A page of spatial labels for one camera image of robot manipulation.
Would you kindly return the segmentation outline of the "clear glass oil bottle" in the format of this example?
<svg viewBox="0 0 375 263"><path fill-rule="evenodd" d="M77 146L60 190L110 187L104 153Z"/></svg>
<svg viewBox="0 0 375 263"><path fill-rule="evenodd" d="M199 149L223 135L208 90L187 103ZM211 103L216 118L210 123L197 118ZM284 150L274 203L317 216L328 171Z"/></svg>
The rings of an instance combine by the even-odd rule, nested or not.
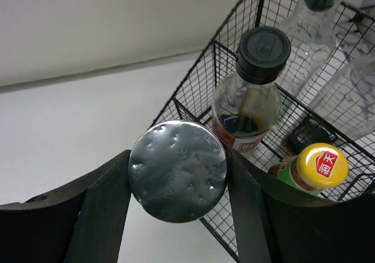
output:
<svg viewBox="0 0 375 263"><path fill-rule="evenodd" d="M291 42L291 54L277 84L297 99L336 47L332 22L343 0L298 0L277 28Z"/></svg>

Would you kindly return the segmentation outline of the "glass oil bottle dark residue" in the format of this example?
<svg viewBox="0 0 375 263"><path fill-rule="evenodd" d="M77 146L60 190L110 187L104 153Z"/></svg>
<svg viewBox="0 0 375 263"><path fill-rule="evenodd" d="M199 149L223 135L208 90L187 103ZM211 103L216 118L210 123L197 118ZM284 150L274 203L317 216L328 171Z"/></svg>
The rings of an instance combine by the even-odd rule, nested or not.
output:
<svg viewBox="0 0 375 263"><path fill-rule="evenodd" d="M284 140L295 152L317 142L335 144L338 130L355 141L374 132L374 54L352 60L336 72L308 104Z"/></svg>

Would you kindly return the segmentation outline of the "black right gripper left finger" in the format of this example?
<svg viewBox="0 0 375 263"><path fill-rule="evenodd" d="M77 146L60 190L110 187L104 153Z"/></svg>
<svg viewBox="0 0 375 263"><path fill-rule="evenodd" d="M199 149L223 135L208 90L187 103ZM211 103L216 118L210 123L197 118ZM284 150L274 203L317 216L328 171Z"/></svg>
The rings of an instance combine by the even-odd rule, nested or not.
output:
<svg viewBox="0 0 375 263"><path fill-rule="evenodd" d="M117 262L130 151L24 203L1 205L1 262Z"/></svg>

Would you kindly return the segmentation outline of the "spice shaker silver lid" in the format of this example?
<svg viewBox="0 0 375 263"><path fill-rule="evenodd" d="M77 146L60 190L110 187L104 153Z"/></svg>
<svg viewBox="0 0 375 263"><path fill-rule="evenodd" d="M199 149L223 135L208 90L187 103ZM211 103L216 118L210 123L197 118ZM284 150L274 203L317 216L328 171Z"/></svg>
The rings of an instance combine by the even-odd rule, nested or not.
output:
<svg viewBox="0 0 375 263"><path fill-rule="evenodd" d="M205 216L227 186L226 151L199 123L161 122L134 144L128 180L136 201L152 217L188 223Z"/></svg>

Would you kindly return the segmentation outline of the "soy sauce bottle black cap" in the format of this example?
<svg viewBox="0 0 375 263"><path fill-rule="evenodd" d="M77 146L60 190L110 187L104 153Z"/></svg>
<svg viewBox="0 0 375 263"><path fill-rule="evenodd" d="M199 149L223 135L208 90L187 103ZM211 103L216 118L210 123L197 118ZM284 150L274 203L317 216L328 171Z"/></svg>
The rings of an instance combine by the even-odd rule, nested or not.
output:
<svg viewBox="0 0 375 263"><path fill-rule="evenodd" d="M212 131L226 148L247 158L275 125L281 110L275 81L290 54L290 41L279 29L261 26L243 34L236 70L213 94Z"/></svg>

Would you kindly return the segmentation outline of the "red chili sauce bottle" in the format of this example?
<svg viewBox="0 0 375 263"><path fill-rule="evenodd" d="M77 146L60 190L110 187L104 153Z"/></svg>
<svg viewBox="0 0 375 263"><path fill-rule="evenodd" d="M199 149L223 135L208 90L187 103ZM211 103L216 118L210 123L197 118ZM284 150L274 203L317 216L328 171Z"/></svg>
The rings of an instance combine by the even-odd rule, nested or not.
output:
<svg viewBox="0 0 375 263"><path fill-rule="evenodd" d="M314 143L299 154L272 165L268 174L305 193L317 196L325 189L341 185L347 178L349 165L338 148Z"/></svg>

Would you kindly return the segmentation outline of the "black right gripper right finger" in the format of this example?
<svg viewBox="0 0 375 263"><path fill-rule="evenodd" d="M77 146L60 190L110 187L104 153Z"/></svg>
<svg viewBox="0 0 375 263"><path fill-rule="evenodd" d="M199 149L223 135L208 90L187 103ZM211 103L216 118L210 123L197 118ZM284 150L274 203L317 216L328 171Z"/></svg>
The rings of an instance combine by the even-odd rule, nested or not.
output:
<svg viewBox="0 0 375 263"><path fill-rule="evenodd" d="M234 150L228 185L240 262L373 262L374 195L336 202L263 172Z"/></svg>

